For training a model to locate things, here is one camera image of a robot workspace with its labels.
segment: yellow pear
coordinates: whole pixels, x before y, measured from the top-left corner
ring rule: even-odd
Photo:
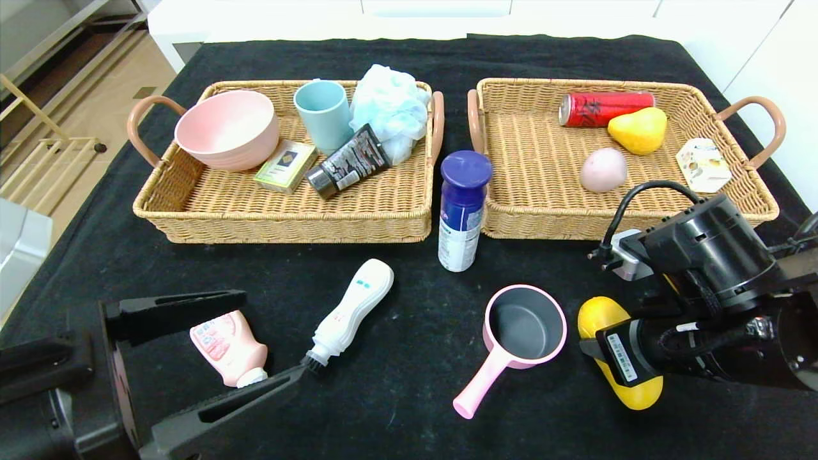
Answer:
[[[667,115],[656,107],[620,115],[608,122],[608,134],[629,152],[648,155],[662,146]]]

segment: can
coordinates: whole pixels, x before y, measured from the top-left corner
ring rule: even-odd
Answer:
[[[471,266],[477,254],[492,163],[476,151],[461,150],[443,159],[440,170],[443,189],[438,259],[446,270],[462,272]]]
[[[560,104],[561,126],[600,128],[620,115],[655,107],[650,92],[571,92]]]

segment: pink bottle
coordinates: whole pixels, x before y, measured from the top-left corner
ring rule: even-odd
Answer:
[[[239,310],[192,327],[191,340],[222,374],[224,385],[241,388],[267,378],[263,369],[267,346],[253,338],[253,332]]]

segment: pink handle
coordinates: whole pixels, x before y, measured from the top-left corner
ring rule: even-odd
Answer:
[[[486,362],[480,367],[480,370],[474,374],[466,388],[452,401],[457,413],[463,418],[471,419],[474,417],[474,412],[486,391],[492,387],[492,383],[497,379],[497,376],[503,372],[503,369],[511,362],[508,354],[502,351],[502,348],[495,346],[494,350],[488,354]]]
[[[469,116],[469,135],[471,136],[471,146],[474,151],[486,154],[486,146],[483,144],[483,129],[480,128],[480,111],[477,101],[477,90],[470,89],[466,93],[466,112]]]
[[[154,104],[165,104],[179,115],[185,115],[187,109],[180,106],[176,103],[176,101],[169,97],[148,96],[137,102],[137,104],[131,109],[131,113],[128,114],[128,121],[125,122],[125,130],[128,131],[128,139],[131,140],[133,148],[137,149],[137,151],[142,155],[142,158],[144,158],[145,161],[150,163],[151,166],[155,168],[156,165],[159,164],[159,157],[156,156],[156,154],[150,148],[148,148],[147,145],[145,145],[142,138],[139,137],[139,129],[137,128],[139,122],[142,121],[142,116]]]
[[[434,111],[432,115],[432,156],[429,157],[428,162],[434,166],[438,161],[438,155],[440,155],[440,147],[443,146],[443,126],[446,123],[443,114],[442,92],[435,91],[432,93],[432,109]]]
[[[764,147],[764,150],[758,152],[758,154],[755,155],[752,160],[744,163],[744,168],[746,170],[753,170],[758,169],[759,166],[763,165],[764,162],[770,158],[770,155],[772,155],[773,152],[781,146],[781,143],[784,141],[784,136],[787,135],[787,122],[784,121],[784,114],[781,113],[781,109],[779,109],[778,106],[773,103],[773,101],[761,96],[745,97],[741,101],[736,102],[732,106],[729,106],[725,110],[722,110],[716,114],[716,119],[722,121],[727,120],[735,112],[739,111],[741,107],[748,104],[758,104],[759,106],[764,107],[764,110],[770,114],[770,118],[772,118],[773,125],[775,126],[775,133],[773,134],[770,144],[767,147]]]

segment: pink egg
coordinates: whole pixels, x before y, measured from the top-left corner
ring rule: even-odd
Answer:
[[[579,183],[591,192],[608,192],[627,179],[627,162],[615,148],[600,148],[585,159],[579,172]]]

